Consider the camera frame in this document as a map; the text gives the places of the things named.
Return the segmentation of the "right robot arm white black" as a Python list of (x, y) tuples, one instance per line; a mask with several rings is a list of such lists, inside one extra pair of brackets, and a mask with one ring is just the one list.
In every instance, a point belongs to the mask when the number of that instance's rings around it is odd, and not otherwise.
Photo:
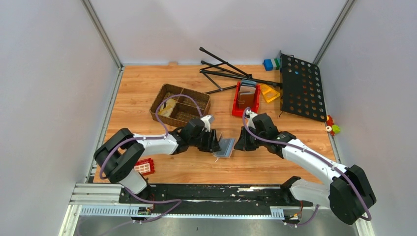
[(295, 135), (279, 131), (270, 116), (247, 108), (242, 114), (242, 128), (236, 150), (255, 151), (265, 147), (269, 153), (293, 162), (320, 180), (310, 182), (293, 176), (283, 184), (281, 199), (287, 205), (307, 201), (328, 207), (343, 223), (358, 219), (371, 221), (370, 208), (376, 203), (364, 170), (358, 165), (347, 167), (309, 148)]

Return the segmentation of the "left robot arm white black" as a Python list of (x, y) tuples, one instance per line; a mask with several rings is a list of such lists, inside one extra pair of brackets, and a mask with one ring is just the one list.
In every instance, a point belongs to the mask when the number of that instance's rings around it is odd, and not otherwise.
[(93, 157), (101, 174), (111, 183), (119, 183), (132, 192), (139, 203), (150, 199), (150, 189), (143, 176), (134, 169), (141, 157), (166, 154), (176, 155), (196, 147), (201, 152), (221, 150), (216, 130), (211, 128), (214, 116), (191, 119), (184, 127), (178, 127), (165, 136), (144, 136), (120, 129), (99, 147)]

